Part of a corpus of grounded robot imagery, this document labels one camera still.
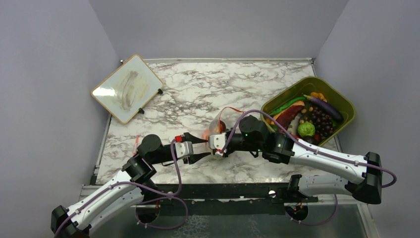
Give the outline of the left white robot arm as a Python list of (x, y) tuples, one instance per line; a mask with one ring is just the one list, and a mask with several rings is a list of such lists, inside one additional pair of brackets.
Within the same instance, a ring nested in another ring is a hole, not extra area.
[(148, 204), (164, 199), (177, 199), (182, 189), (178, 181), (175, 192), (158, 190), (151, 180), (156, 173), (153, 164), (172, 161), (177, 175), (178, 159), (194, 157), (193, 144), (205, 139), (186, 132), (163, 145), (155, 134), (145, 136), (133, 157), (105, 185), (68, 207), (57, 206), (52, 211), (51, 230), (56, 238), (87, 238), (90, 232), (105, 223), (122, 209), (135, 204)]

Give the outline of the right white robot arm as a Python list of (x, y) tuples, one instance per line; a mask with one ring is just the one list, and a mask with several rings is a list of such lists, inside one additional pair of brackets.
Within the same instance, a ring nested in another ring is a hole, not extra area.
[(235, 125), (239, 132), (226, 133), (222, 152), (256, 152), (272, 163), (306, 166), (328, 173), (319, 178), (293, 176), (286, 187), (289, 200), (297, 202), (304, 196), (343, 194), (367, 204), (382, 202), (382, 166), (377, 153), (351, 155), (322, 148), (289, 134), (270, 131), (254, 116), (246, 116)]

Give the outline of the clear zip top bag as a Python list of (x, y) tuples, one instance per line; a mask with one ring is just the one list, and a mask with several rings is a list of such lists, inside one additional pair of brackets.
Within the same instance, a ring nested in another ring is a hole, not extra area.
[(202, 133), (202, 139), (208, 140), (209, 137), (216, 135), (216, 138), (211, 139), (210, 142), (205, 143), (205, 153), (207, 157), (221, 159), (228, 155), (228, 149), (222, 151), (225, 142), (229, 137), (232, 127), (237, 119), (244, 113), (234, 107), (224, 107), (213, 119), (206, 125)]

